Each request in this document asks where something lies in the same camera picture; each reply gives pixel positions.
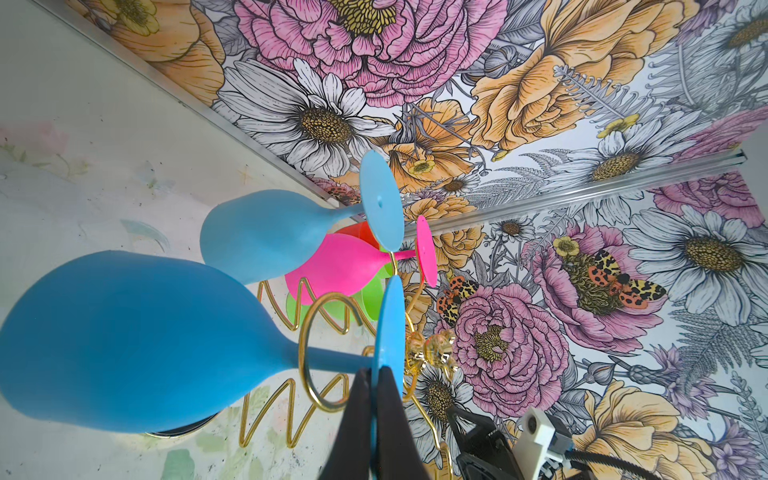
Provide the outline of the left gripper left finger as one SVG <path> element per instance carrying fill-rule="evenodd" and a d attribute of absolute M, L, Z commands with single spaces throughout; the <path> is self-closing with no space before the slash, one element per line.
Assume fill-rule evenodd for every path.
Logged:
<path fill-rule="evenodd" d="M 371 462 L 371 371 L 359 370 L 320 480 L 364 480 L 370 475 Z"/>

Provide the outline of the red wine glass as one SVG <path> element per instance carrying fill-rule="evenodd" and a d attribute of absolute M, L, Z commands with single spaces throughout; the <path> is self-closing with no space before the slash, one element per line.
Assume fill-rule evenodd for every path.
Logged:
<path fill-rule="evenodd" d="M 337 234 L 344 234 L 358 238 L 375 249 L 380 248 L 379 242 L 376 240 L 367 222 L 355 223 L 353 225 L 345 226 L 336 231 Z"/>

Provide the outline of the green wine glass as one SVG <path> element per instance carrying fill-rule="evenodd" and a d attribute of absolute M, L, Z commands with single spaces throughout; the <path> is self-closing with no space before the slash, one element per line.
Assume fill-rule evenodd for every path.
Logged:
<path fill-rule="evenodd" d="M 358 302 L 361 311 L 365 314 L 365 317 L 370 322 L 377 322 L 379 319 L 379 312 L 383 301 L 386 280 L 393 274 L 391 266 L 382 267 L 376 276 L 359 292 L 355 293 L 352 298 Z M 290 321 L 295 321 L 295 298 L 287 295 L 285 299 L 285 314 Z M 306 313 L 310 305 L 301 305 L 299 325 L 304 321 Z M 334 320 L 341 322 L 345 319 L 345 305 L 338 301 L 328 302 L 324 306 L 325 312 Z"/>

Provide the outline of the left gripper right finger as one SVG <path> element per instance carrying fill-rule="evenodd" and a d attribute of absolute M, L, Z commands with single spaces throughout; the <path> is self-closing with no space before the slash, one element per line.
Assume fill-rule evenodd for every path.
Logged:
<path fill-rule="evenodd" d="M 428 474 L 413 440 L 399 387 L 389 367 L 378 371 L 376 428 L 376 478 L 427 480 Z"/>

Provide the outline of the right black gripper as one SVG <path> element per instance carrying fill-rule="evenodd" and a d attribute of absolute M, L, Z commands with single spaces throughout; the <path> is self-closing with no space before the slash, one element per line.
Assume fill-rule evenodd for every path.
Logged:
<path fill-rule="evenodd" d="M 447 419 L 458 445 L 457 464 L 464 480 L 522 478 L 506 437 L 491 418 L 450 407 Z"/>

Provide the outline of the pink wine glass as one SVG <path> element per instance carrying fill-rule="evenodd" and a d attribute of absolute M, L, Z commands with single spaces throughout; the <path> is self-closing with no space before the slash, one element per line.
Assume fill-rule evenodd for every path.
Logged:
<path fill-rule="evenodd" d="M 347 234 L 328 234 L 315 254 L 296 270 L 285 275 L 290 294 L 298 299 L 309 289 L 316 296 L 341 293 L 352 296 L 361 291 L 388 264 L 415 258 L 422 279 L 435 287 L 438 282 L 436 247 L 427 219 L 417 219 L 415 248 L 384 252 L 362 239 Z"/>

